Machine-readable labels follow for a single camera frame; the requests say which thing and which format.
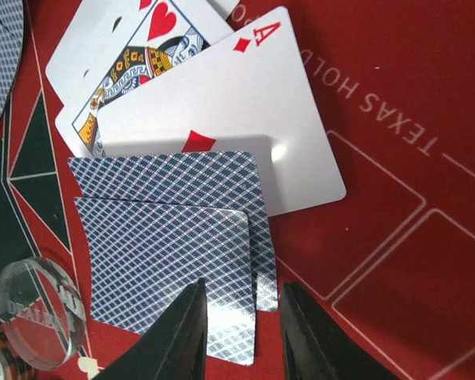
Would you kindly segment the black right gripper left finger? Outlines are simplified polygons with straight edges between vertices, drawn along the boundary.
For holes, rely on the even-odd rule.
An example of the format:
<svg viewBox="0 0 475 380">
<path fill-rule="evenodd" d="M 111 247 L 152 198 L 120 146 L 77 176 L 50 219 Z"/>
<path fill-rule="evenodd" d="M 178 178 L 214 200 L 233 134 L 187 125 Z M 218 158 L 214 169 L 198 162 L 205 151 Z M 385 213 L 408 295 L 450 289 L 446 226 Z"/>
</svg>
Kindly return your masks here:
<svg viewBox="0 0 475 380">
<path fill-rule="evenodd" d="M 200 278 L 171 302 L 147 332 L 96 379 L 204 379 L 207 294 Z"/>
</svg>

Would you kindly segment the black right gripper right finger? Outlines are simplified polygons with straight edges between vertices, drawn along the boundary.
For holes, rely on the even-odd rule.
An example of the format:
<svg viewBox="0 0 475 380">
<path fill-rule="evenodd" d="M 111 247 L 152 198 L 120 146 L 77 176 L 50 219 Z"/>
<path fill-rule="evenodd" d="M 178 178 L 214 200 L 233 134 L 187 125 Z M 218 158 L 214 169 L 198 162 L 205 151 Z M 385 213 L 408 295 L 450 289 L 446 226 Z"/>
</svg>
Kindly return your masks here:
<svg viewBox="0 0 475 380">
<path fill-rule="evenodd" d="M 300 283 L 279 297 L 286 379 L 396 379 L 362 349 Z"/>
</svg>

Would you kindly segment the blue card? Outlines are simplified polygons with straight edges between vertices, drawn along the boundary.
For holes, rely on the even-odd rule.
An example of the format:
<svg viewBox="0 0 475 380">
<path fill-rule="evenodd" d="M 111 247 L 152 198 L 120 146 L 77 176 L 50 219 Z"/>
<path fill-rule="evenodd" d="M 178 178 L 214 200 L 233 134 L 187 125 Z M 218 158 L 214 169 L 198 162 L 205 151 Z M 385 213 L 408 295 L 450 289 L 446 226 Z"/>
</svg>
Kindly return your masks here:
<svg viewBox="0 0 475 380">
<path fill-rule="evenodd" d="M 278 307 L 276 254 L 255 158 L 221 151 L 130 157 L 68 158 L 82 195 L 213 207 L 245 213 L 249 221 L 256 307 Z"/>
<path fill-rule="evenodd" d="M 254 360 L 249 222 L 222 208 L 78 197 L 89 246 L 91 317 L 143 334 L 190 283 L 207 294 L 207 352 Z"/>
<path fill-rule="evenodd" d="M 21 61 L 25 16 L 22 1 L 0 1 L 0 117 Z"/>
</svg>

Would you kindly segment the orange chip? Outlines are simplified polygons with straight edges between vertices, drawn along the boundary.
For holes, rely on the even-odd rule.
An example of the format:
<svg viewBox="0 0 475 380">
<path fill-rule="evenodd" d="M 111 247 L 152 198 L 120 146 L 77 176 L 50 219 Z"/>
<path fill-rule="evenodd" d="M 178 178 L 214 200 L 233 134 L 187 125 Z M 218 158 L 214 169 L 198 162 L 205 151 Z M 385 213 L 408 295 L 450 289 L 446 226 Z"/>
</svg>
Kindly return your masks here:
<svg viewBox="0 0 475 380">
<path fill-rule="evenodd" d="M 17 354 L 0 327 L 0 380 L 36 379 L 36 375 L 37 370 L 32 368 Z"/>
</svg>

